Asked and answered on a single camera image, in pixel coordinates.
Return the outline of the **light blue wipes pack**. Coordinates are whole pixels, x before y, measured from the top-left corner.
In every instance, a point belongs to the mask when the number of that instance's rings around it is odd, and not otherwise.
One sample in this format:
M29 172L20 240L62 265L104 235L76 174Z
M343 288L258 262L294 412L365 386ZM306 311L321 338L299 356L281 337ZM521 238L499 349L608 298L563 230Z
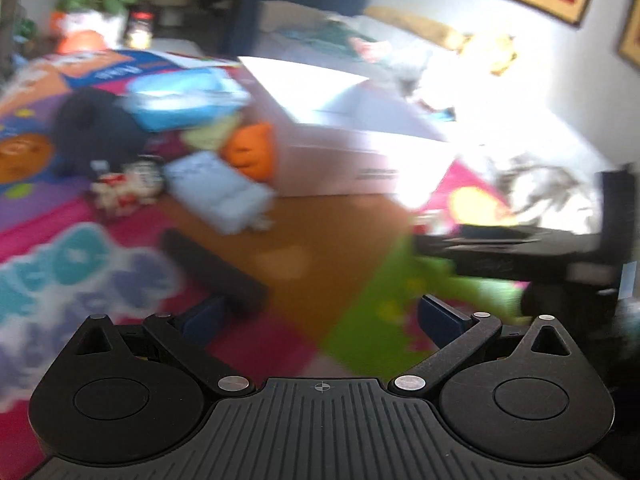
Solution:
M167 191L218 233L234 235L254 226L276 193L240 174L212 152L200 151L163 166Z

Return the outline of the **orange pumpkin toy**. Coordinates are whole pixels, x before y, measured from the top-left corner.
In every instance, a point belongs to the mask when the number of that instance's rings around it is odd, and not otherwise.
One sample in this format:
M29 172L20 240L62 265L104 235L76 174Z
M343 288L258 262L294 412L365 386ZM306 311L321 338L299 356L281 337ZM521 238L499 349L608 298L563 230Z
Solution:
M257 182L269 182L276 170L276 146L269 122L244 126L222 148L221 157L240 174Z

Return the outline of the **yellow green packet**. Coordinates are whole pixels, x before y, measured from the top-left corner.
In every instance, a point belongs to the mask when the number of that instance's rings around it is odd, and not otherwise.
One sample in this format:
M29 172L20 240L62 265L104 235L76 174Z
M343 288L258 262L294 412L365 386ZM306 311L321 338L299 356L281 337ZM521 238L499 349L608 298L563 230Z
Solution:
M218 152L230 136L241 125L242 115L234 113L216 119L210 124L184 130L180 134L182 143L191 151Z

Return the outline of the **blue tissue pack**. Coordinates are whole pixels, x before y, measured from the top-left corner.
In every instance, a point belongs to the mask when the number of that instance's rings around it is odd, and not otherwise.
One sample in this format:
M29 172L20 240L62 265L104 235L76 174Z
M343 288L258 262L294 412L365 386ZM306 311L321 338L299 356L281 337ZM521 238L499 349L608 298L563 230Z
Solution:
M217 67L145 75L129 81L119 98L119 105L152 133L206 125L248 104L250 94Z

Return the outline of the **black plush toy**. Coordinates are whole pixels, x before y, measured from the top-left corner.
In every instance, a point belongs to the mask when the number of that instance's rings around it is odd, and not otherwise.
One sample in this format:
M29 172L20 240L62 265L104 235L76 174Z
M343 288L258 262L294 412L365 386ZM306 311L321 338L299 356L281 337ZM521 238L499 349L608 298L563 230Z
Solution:
M53 117L53 171L61 177L93 180L107 167L119 171L143 154L150 134L113 93L85 87L71 93Z

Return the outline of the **colourful cartoon play mat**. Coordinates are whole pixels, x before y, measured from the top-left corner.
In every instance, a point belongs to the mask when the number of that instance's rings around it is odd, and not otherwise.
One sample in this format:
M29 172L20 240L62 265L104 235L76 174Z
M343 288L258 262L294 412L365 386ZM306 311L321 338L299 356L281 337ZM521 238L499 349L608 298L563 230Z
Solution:
M230 324L216 356L255 380L292 375L389 378L432 351L416 300L434 294L508 322L520 315L518 283L455 278L421 259L409 216L382 196L280 198L265 232L223 236L170 197L103 223L86 182L53 171L49 127L71 88L93 82L119 92L144 70L176 58L101 53L42 58L1 102L1 474L19 479L42 461L27 420L32 389L91 313L132 324L203 300L160 251L178 228L266 286L265 310Z

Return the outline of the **white cardboard box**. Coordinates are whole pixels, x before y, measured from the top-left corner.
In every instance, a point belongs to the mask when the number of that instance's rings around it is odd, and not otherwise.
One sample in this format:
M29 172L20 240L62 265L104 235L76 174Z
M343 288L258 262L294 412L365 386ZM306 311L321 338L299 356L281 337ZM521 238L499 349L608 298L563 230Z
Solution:
M418 209L462 159L449 124L371 79L273 58L240 63L248 118L273 126L283 197L378 194Z

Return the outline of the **grey sofa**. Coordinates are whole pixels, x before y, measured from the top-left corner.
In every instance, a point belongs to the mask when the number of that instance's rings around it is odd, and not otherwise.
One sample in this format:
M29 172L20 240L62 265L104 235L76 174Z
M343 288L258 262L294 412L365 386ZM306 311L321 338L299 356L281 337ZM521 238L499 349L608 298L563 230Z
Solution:
M255 58L302 63L394 82L460 53L472 36L388 6L346 16L283 0L259 3Z

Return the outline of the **glass jar red lid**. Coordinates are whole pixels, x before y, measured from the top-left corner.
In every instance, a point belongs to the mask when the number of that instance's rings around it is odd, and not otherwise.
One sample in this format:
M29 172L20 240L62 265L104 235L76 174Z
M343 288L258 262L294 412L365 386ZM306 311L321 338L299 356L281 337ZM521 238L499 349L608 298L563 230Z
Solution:
M129 49L146 50L153 39L153 14L150 11L137 10L130 14L125 44Z

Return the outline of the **orange round toy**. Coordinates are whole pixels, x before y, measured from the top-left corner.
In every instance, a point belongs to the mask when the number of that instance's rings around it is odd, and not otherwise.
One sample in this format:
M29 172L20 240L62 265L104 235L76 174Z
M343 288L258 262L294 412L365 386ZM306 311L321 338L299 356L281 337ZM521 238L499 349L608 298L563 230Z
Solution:
M94 30L80 30L62 38L55 52L60 55L66 55L107 49L108 47L101 34Z

